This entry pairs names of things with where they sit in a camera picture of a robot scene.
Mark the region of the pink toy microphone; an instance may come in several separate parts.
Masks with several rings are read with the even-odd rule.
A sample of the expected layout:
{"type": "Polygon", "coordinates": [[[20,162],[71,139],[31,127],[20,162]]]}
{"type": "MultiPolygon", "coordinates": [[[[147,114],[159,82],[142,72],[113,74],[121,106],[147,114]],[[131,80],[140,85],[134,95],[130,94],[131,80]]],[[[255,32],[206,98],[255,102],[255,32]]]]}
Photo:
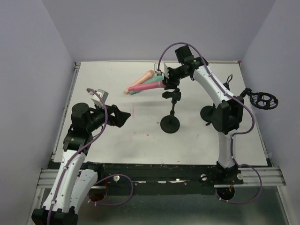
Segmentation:
{"type": "Polygon", "coordinates": [[[143,91],[157,88],[164,88],[162,81],[143,83],[129,88],[129,91],[143,91]]]}

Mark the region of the black round-base mic stand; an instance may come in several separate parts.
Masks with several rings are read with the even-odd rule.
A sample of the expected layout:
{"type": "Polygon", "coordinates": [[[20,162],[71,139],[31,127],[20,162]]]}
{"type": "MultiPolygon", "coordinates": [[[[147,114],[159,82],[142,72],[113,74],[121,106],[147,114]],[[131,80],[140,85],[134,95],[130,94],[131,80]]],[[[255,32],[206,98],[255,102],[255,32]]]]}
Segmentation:
{"type": "Polygon", "coordinates": [[[161,119],[160,127],[161,129],[167,133],[167,134],[174,134],[176,133],[180,128],[180,121],[175,116],[175,105],[178,101],[181,100],[181,92],[180,89],[175,89],[172,92],[166,91],[162,94],[162,97],[165,99],[171,98],[172,103],[172,109],[169,113],[169,115],[164,116],[161,119]]]}

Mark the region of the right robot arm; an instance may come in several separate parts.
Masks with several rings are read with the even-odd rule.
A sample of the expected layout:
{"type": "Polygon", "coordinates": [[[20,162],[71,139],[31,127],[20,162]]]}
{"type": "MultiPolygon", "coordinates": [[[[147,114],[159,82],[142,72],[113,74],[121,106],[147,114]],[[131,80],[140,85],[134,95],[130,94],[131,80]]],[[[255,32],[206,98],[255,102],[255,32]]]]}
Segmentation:
{"type": "Polygon", "coordinates": [[[216,177],[223,180],[237,171],[234,158],[234,137],[240,127],[245,108],[242,96],[235,96],[229,87],[222,84],[213,74],[207,60],[203,56],[194,57],[191,53],[192,45],[181,43],[175,50],[178,62],[177,68],[165,68],[162,84],[165,92],[162,97],[171,98],[176,104],[181,98],[180,80],[190,77],[198,82],[213,101],[212,106],[205,106],[200,111],[201,118],[213,125],[218,132],[219,156],[217,160],[216,177]]]}

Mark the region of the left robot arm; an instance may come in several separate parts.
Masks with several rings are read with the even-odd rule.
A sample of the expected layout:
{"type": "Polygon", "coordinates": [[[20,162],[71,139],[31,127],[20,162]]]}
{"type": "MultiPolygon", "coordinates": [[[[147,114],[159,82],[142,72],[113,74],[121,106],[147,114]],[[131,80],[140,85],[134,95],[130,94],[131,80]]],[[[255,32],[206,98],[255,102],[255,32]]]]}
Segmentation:
{"type": "Polygon", "coordinates": [[[116,105],[89,107],[78,103],[72,107],[71,126],[63,141],[61,164],[52,189],[40,209],[31,218],[36,225],[76,225],[78,211],[91,187],[101,177],[98,166],[82,167],[91,144],[92,133],[107,125],[122,127],[131,116],[116,105]]]}

